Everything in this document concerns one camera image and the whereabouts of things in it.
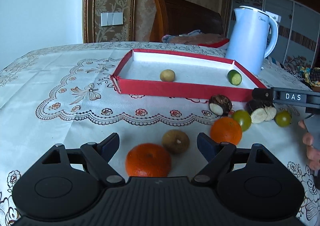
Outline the person's right hand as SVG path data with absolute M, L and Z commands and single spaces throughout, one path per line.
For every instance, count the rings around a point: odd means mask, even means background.
M 313 141 L 314 141 L 313 135 L 309 132 L 306 132 L 303 135 L 302 141 L 306 146 L 306 156 L 308 158 L 308 166 L 313 171 L 318 171 L 320 168 L 319 166 L 320 152 L 319 150 L 313 147 Z

